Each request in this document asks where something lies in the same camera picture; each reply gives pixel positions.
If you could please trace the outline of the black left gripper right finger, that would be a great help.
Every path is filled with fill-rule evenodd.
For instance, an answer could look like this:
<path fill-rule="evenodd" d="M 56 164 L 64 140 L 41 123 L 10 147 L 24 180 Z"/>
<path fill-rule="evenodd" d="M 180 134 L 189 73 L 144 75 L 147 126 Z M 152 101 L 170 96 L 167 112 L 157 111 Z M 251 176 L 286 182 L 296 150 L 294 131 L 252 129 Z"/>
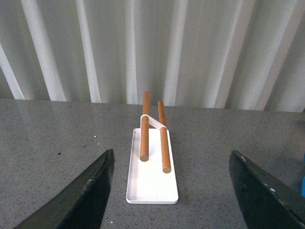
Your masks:
<path fill-rule="evenodd" d="M 305 199 L 252 160 L 234 150 L 229 172 L 249 229 L 303 229 Z"/>

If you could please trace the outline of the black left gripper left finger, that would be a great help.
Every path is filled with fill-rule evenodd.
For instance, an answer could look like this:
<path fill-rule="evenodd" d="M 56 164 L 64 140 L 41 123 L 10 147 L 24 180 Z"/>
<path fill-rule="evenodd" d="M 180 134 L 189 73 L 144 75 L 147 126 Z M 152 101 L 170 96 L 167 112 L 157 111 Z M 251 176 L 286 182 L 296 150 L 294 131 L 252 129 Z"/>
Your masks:
<path fill-rule="evenodd" d="M 104 152 L 66 188 L 22 221 L 18 229 L 99 229 L 111 190 L 112 149 Z"/>

